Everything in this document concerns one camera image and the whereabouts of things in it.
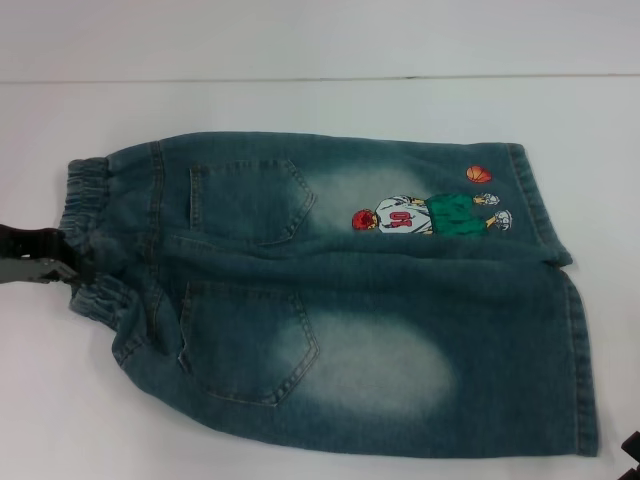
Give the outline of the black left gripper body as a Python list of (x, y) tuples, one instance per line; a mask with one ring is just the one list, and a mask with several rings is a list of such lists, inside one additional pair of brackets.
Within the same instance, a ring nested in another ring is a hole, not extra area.
[(1, 283), (56, 281), (51, 259), (57, 241), (54, 228), (24, 230), (1, 225)]

